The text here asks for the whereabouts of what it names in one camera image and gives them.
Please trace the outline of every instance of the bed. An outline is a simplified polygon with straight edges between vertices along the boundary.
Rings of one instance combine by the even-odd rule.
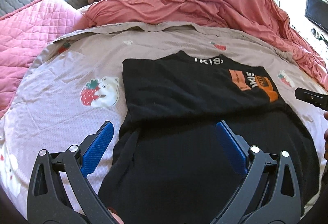
[[[2,21],[21,12],[25,14],[26,9],[34,9],[42,1],[47,0],[32,2],[23,9],[14,8],[18,11]],[[326,163],[322,135],[328,125],[322,110],[296,100],[294,91],[302,87],[327,93],[327,77],[320,56],[285,25],[286,13],[272,0],[257,0],[257,7],[252,10],[238,0],[206,0],[206,6],[201,0],[165,1],[171,5],[166,10],[158,7],[163,0],[104,0],[80,15],[65,8],[66,12],[71,10],[77,14],[72,27],[79,23],[79,29],[89,29],[75,31],[78,28],[71,27],[61,31],[51,40],[44,40],[38,48],[40,54],[30,58],[24,77],[13,90],[12,102],[0,120],[1,185],[24,217],[28,183],[40,149],[56,152],[68,145],[80,144],[86,135],[110,120],[114,124],[114,139],[95,173],[88,177],[95,191],[111,167],[113,147],[127,111],[123,85],[117,86],[117,103],[104,108],[90,106],[83,100],[87,84],[111,75],[122,83],[124,59],[157,59],[179,50],[201,58],[222,53],[243,64],[263,66],[311,134],[321,179]],[[141,2],[152,6],[138,8],[145,5]],[[154,14],[156,7],[161,14]],[[263,7],[266,18],[259,13]],[[65,176],[63,182],[74,209],[80,211]],[[318,195],[306,206],[306,211]]]

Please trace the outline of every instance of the white bear print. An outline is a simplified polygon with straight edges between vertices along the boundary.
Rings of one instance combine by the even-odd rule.
[[[91,102],[93,107],[109,107],[118,100],[118,78],[103,77],[99,82],[99,90],[95,92],[99,98]]]
[[[17,197],[20,192],[20,183],[16,178],[15,171],[18,169],[17,159],[8,153],[6,144],[0,149],[0,175],[4,188]]]

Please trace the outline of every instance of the black device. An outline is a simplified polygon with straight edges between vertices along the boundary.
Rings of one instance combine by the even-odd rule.
[[[306,0],[305,17],[328,33],[328,3]]]
[[[39,152],[33,168],[27,196],[27,219],[31,224],[117,224],[101,203],[87,180],[105,152],[114,128],[106,121],[96,134],[65,152]],[[224,209],[210,224],[296,224],[301,218],[301,196],[294,166],[288,152],[268,154],[243,137],[235,135],[221,121],[216,126],[218,141],[231,165],[244,175]],[[59,172],[66,172],[74,194],[85,215],[75,212],[69,202]],[[259,182],[269,176],[262,188]],[[284,193],[285,181],[291,184]],[[258,206],[247,212],[254,194],[261,192]]]
[[[306,89],[297,88],[295,97],[298,100],[313,104],[322,110],[328,111],[328,95],[312,92]]]

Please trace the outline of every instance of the strawberry print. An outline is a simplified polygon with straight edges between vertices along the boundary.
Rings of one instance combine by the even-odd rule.
[[[219,49],[219,50],[222,50],[222,51],[227,50],[227,47],[224,46],[224,45],[216,44],[216,43],[214,43],[214,42],[211,42],[211,44],[214,45],[214,46],[215,46],[217,49]]]
[[[98,80],[91,80],[86,84],[86,87],[83,88],[80,98],[83,105],[91,106],[91,102],[98,100],[99,95],[95,95],[95,92],[98,91],[99,82]]]
[[[280,73],[278,74],[278,78],[281,80],[282,83],[286,84],[288,87],[295,88],[295,84],[293,83],[291,78],[288,77],[288,75],[284,70],[280,70]]]
[[[71,47],[71,44],[69,42],[64,43],[59,49],[58,54],[60,55],[62,52],[65,52],[67,49]]]

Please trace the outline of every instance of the pink quilted blanket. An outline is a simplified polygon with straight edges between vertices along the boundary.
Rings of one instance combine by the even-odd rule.
[[[89,25],[127,21],[158,24],[190,21],[228,27],[253,35],[281,51],[290,51],[299,67],[328,90],[323,59],[292,28],[273,0],[102,0],[86,13]]]
[[[0,117],[42,49],[87,25],[86,17],[63,0],[35,0],[0,18]]]

